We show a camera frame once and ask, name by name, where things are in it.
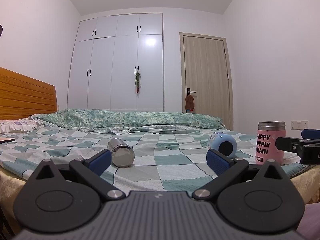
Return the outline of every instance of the white switch plate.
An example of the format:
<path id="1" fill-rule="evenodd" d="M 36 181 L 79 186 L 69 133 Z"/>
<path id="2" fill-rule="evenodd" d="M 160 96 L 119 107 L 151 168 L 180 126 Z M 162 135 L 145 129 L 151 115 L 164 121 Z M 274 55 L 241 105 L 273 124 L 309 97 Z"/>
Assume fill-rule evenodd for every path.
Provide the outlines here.
<path id="1" fill-rule="evenodd" d="M 308 121 L 291 121 L 291 130 L 308 129 Z"/>

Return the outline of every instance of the wardrobe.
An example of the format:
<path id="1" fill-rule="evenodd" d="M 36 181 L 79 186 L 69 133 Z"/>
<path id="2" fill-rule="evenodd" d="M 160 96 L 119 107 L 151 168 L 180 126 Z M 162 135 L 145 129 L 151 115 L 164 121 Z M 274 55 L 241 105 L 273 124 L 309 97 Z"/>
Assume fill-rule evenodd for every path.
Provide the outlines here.
<path id="1" fill-rule="evenodd" d="M 162 29 L 161 13 L 106 16 L 80 22 L 67 107 L 163 112 Z"/>

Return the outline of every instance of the white wall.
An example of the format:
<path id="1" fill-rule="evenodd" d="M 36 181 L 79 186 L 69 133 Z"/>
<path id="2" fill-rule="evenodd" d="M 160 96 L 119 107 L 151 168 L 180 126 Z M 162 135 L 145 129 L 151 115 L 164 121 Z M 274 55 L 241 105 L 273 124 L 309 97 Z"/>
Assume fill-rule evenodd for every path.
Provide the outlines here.
<path id="1" fill-rule="evenodd" d="M 60 109 L 79 19 L 70 0 L 0 0 L 0 66 L 54 85 Z"/>
<path id="2" fill-rule="evenodd" d="M 230 52 L 234 129 L 308 120 L 320 129 L 320 0 L 233 0 L 223 17 Z"/>
<path id="3" fill-rule="evenodd" d="M 163 13 L 164 110 L 166 112 L 181 112 L 182 84 L 179 32 L 225 37 L 222 15 L 178 8 L 135 8 L 85 15 L 81 17 L 81 20 L 145 12 Z"/>

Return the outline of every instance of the plaid bedspread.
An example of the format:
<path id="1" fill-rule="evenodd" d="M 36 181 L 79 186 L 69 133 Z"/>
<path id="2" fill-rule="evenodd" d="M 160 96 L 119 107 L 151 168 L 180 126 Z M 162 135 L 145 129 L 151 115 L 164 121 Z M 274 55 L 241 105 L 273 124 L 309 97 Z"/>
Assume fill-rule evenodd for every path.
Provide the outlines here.
<path id="1" fill-rule="evenodd" d="M 130 190 L 181 191 L 191 194 L 217 175 L 206 164 L 207 140 L 217 130 L 194 129 L 166 131 L 149 129 L 130 134 L 113 135 L 42 127 L 28 133 L 2 137 L 15 142 L 0 144 L 0 165 L 21 178 L 28 179 L 41 160 L 51 158 L 65 164 L 82 156 L 88 159 L 107 148 L 111 138 L 118 137 L 133 147 L 135 160 L 128 168 L 110 166 L 101 177 L 126 194 Z M 228 130 L 237 142 L 236 156 L 255 163 L 256 137 Z M 293 177 L 311 168 L 302 165 L 296 154 L 285 153 L 283 169 Z"/>

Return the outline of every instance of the pink tumbler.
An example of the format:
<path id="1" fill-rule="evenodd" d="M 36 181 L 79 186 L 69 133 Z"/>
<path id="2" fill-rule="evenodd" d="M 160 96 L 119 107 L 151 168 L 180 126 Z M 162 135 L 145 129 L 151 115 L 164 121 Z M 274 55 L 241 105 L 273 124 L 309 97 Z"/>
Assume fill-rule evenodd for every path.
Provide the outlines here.
<path id="1" fill-rule="evenodd" d="M 285 122 L 259 122 L 257 134 L 256 163 L 263 164 L 274 159 L 279 164 L 283 161 L 284 151 L 276 148 L 276 139 L 285 137 Z"/>

